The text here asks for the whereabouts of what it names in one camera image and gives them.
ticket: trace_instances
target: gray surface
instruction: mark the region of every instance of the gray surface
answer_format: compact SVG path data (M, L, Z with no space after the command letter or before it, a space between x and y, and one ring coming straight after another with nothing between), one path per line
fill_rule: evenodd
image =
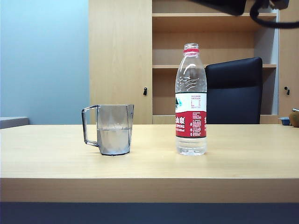
M3 224L298 224L299 220L299 203L0 203L0 206Z
M0 129L8 127L17 127L22 125L28 125L29 119L26 117L1 117Z

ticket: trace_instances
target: chair backrest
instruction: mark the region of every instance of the chair backrest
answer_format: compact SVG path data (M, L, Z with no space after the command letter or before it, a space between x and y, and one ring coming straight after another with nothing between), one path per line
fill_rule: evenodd
M259 57L208 65L207 123L259 124L262 69Z

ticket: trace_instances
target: water bottle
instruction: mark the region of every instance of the water bottle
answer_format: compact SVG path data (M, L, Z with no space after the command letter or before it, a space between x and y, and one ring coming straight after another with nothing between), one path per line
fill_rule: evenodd
M199 46L184 46L176 78L176 148L182 155L206 152L206 72Z

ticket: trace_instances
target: wooden cabinet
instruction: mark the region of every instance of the wooden cabinet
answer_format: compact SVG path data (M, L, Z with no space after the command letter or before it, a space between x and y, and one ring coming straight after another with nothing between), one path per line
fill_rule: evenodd
M196 42L204 64L261 57L261 123L278 123L278 115L299 107L299 29L278 31L255 24L249 16L254 1L247 2L244 15L234 17L188 0L89 0L91 104L135 104L135 124L174 123L178 64L184 44ZM299 3L290 2L296 20L298 7L292 4ZM260 16L278 20L278 14ZM282 11L281 18L288 17ZM284 86L291 88L291 96Z
M278 32L249 16L249 0L235 17L187 0L153 0L153 123L174 123L175 78L185 43L199 44L204 64L260 56L263 59L261 123L278 122ZM263 12L276 20L276 12Z
M298 21L299 1L291 0L290 7L280 12L281 21ZM279 31L279 115L289 116L299 108L299 28ZM285 86L290 89L287 95Z
M89 0L90 104L134 104L135 124L152 123L151 16L151 0Z

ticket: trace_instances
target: water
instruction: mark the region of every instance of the water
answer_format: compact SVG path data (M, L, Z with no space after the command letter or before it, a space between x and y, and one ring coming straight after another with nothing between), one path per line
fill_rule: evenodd
M181 155L203 155L206 152L206 137L200 139L176 137L176 145Z
M125 154L130 151L132 128L99 128L100 152L106 155Z

